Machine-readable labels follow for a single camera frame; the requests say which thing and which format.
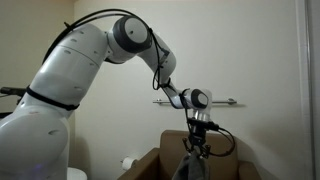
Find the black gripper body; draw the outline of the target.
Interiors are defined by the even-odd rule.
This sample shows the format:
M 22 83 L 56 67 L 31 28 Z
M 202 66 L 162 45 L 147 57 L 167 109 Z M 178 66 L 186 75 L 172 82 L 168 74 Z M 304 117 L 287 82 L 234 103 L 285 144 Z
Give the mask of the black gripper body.
M 188 139 L 192 146 L 202 147 L 206 143 L 206 132 L 219 130 L 219 126 L 213 122 L 188 119 L 187 124 L 189 125 Z

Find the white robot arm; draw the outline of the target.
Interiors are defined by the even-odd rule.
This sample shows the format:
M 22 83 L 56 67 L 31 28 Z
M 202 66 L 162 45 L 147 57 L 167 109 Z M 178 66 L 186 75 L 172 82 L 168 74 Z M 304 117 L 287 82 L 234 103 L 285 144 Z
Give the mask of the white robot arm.
M 0 180 L 67 180 L 68 118 L 80 105 L 101 64 L 138 56 L 173 107 L 192 109 L 192 140 L 204 143 L 213 122 L 208 90 L 176 89 L 174 54 L 139 18 L 125 16 L 103 32 L 92 24 L 73 28 L 54 46 L 20 103 L 0 121 Z

